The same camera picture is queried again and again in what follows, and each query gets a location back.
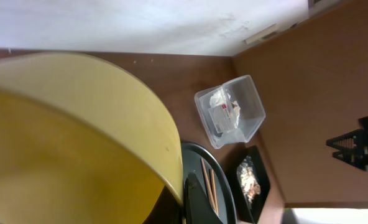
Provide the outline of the food scraps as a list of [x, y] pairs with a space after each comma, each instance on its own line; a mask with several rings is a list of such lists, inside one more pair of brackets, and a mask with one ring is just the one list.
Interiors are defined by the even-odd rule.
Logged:
[[242, 194], [248, 204], [252, 205], [254, 198], [261, 194], [261, 186], [255, 176], [254, 164], [250, 156], [246, 156], [236, 169]]

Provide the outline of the wooden chopstick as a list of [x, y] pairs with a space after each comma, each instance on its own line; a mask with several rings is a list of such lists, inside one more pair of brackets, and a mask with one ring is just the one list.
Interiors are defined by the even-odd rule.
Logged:
[[215, 206], [215, 212], [217, 216], [219, 216], [219, 207], [218, 207], [218, 198], [217, 198], [217, 191], [216, 191], [216, 182], [214, 178], [214, 170], [210, 169], [210, 182], [211, 182], [211, 190], [213, 194], [213, 200], [214, 200], [214, 206]]
[[214, 203], [213, 194], [212, 194], [212, 191], [211, 191], [209, 178], [208, 178], [208, 173], [207, 173], [206, 167], [205, 167], [205, 162], [204, 162], [203, 159], [200, 159], [200, 161], [201, 161], [201, 166], [202, 166], [202, 170], [203, 170], [203, 177], [204, 177], [204, 180], [205, 180], [205, 185], [206, 185], [206, 191], [207, 191], [207, 194], [208, 194], [208, 198], [209, 198], [210, 204], [211, 204], [214, 212], [217, 213], [216, 206], [215, 206], [215, 203]]

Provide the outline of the white napkin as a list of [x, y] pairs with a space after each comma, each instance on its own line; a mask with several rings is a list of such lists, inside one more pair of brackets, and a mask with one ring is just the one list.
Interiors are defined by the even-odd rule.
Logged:
[[222, 88], [216, 89], [209, 99], [210, 107], [225, 105], [226, 102], [227, 102], [227, 98]]
[[237, 101], [232, 101], [231, 106], [232, 106], [232, 110], [230, 112], [230, 117], [231, 117], [231, 121], [234, 127], [236, 128], [239, 125], [239, 117], [240, 117], [241, 108]]

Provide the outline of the yellow bowl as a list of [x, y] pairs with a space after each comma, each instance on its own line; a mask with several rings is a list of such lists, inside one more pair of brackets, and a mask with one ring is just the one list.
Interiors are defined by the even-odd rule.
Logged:
[[0, 59], [0, 223], [142, 223], [183, 206], [175, 122], [124, 69], [84, 54]]

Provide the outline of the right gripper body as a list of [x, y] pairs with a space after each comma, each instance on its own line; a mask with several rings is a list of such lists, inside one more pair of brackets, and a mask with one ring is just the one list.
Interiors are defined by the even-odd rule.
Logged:
[[328, 139], [326, 145], [335, 149], [333, 158], [368, 172], [368, 116], [358, 122], [360, 129]]

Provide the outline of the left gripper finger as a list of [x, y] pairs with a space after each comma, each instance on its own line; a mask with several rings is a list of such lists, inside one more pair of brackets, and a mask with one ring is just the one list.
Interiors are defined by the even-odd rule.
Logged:
[[185, 180], [184, 199], [187, 224], [223, 224], [214, 212], [196, 174], [192, 172]]

